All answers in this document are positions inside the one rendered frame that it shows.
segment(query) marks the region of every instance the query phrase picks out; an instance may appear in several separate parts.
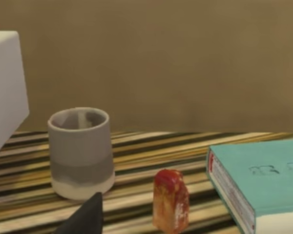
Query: tan wall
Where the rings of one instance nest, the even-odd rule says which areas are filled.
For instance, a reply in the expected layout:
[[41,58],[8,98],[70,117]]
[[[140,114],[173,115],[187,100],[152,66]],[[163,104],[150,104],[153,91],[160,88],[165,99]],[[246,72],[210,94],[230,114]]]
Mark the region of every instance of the tan wall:
[[31,115],[93,106],[113,130],[293,131],[293,0],[0,0]]

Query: teal book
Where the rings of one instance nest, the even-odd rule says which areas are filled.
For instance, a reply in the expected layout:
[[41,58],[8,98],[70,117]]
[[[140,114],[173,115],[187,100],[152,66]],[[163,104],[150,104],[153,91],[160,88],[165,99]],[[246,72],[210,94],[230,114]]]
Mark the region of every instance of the teal book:
[[210,146],[207,174],[241,233],[293,234],[293,140]]

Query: white box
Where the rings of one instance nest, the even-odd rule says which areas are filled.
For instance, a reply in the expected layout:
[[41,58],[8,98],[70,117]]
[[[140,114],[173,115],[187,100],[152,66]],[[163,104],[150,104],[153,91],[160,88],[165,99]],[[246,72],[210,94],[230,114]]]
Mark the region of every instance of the white box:
[[0,31],[0,149],[28,115],[19,35]]

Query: mug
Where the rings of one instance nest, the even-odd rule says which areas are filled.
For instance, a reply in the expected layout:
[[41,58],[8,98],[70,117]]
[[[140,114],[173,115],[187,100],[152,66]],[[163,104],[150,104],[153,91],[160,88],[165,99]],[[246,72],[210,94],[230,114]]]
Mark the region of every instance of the mug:
[[109,115],[90,107],[59,111],[48,121],[51,184],[60,196],[87,200],[114,184]]

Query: striped table surface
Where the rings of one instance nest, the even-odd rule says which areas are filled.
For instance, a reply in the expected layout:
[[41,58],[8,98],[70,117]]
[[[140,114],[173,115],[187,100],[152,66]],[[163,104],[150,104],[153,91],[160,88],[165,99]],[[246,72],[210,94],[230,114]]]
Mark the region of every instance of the striped table surface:
[[[152,180],[163,168],[183,172],[190,192],[186,233],[238,234],[205,174],[207,147],[293,138],[288,133],[114,133],[116,182],[104,195],[103,234],[157,234]],[[48,135],[15,133],[0,151],[0,234],[49,234],[80,207],[50,186]]]

